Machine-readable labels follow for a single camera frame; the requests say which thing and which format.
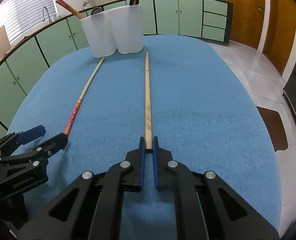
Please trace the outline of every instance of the silver screw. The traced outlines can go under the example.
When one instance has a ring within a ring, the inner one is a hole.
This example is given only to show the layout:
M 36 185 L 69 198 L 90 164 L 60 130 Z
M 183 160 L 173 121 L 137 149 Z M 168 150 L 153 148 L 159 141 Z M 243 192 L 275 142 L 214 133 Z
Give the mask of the silver screw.
M 168 166 L 169 166 L 170 168 L 175 168 L 175 167 L 178 166 L 178 163 L 177 163 L 176 161 L 169 161 L 169 162 L 168 162 Z
M 121 163 L 120 163 L 120 166 L 122 167 L 122 168 L 128 168 L 128 167 L 130 167 L 130 162 L 129 161 L 122 161 Z
M 213 171 L 207 171 L 206 172 L 206 177 L 208 179 L 214 179 L 216 177 L 216 174 Z
M 81 176 L 83 179 L 90 179 L 92 177 L 92 173 L 90 171 L 85 171 Z

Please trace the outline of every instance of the blue tablecloth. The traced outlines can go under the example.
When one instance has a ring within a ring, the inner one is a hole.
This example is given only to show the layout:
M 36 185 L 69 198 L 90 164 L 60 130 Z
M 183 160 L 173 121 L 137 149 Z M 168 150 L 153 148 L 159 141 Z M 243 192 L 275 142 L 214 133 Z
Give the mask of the blue tablecloth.
M 72 127 L 64 151 L 49 159 L 49 181 L 24 194 L 30 215 L 83 171 L 107 171 L 136 149 L 144 136 L 144 62 L 149 51 L 153 136 L 190 170 L 215 171 L 278 228 L 281 186 L 267 129 L 229 67 L 205 42 L 144 37 L 136 54 L 105 59 Z M 100 59 L 90 48 L 66 55 L 37 82 L 9 131 L 44 125 L 46 134 L 17 152 L 63 132 L 75 103 Z M 141 193 L 125 193 L 120 239 L 176 239 L 172 193 L 154 188 L 152 156 L 146 156 Z

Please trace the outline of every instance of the faucet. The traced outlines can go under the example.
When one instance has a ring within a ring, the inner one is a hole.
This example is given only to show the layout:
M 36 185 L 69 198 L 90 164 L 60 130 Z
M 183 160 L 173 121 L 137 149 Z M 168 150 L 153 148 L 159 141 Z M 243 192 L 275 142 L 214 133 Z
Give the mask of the faucet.
M 52 23 L 52 20 L 50 19 L 50 16 L 49 16 L 49 11 L 48 11 L 48 9 L 47 9 L 46 6 L 43 7 L 43 22 L 45 21 L 44 9 L 46 9 L 46 12 L 47 12 L 47 15 L 48 15 L 48 19 L 49 19 L 49 23 Z

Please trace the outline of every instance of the brown floor mat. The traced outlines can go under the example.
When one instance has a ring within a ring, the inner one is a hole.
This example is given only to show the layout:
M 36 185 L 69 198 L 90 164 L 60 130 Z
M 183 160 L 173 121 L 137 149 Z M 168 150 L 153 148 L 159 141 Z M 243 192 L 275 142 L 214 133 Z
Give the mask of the brown floor mat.
M 258 106 L 257 109 L 268 129 L 274 150 L 286 150 L 288 144 L 280 114 L 276 111 Z

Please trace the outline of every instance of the window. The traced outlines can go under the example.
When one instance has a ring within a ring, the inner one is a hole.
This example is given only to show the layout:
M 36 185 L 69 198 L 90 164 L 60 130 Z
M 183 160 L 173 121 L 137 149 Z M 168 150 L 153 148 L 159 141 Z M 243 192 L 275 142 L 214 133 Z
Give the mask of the window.
M 56 14 L 54 0 L 3 0 L 0 4 L 0 27 L 5 25 L 9 41 L 38 24 L 46 6 L 50 16 Z

